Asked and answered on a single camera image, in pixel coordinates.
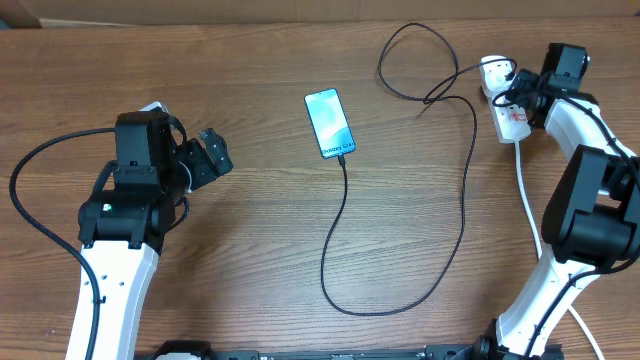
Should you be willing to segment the Samsung Galaxy smartphone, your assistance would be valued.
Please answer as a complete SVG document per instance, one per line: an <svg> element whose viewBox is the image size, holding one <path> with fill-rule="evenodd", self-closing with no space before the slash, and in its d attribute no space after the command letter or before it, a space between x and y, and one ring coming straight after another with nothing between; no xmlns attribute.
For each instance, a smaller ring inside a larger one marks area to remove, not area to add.
<svg viewBox="0 0 640 360"><path fill-rule="evenodd" d="M356 150L354 137L335 88L308 94L304 97L304 103L324 159Z"/></svg>

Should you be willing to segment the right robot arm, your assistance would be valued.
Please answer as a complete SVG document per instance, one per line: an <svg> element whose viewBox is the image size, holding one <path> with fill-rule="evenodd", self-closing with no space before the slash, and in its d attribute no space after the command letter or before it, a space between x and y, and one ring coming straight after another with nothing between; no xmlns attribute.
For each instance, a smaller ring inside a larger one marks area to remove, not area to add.
<svg viewBox="0 0 640 360"><path fill-rule="evenodd" d="M540 72L500 67L482 73L493 117L511 113L545 130L567 167L543 214L544 245L514 303L494 319L470 359L560 359L553 329L579 294L602 275L639 258L639 158L605 124L597 100L580 90L585 48L552 43Z"/></svg>

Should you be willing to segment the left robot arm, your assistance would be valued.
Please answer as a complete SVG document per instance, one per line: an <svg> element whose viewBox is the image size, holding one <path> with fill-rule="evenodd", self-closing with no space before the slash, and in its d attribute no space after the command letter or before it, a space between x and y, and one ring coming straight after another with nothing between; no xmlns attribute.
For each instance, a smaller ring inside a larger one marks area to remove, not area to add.
<svg viewBox="0 0 640 360"><path fill-rule="evenodd" d="M184 128L160 102L122 113L116 158L101 171L80 207L81 254L90 268L81 285L66 356L131 359L144 299L187 194L233 168L224 138L213 129L176 140Z"/></svg>

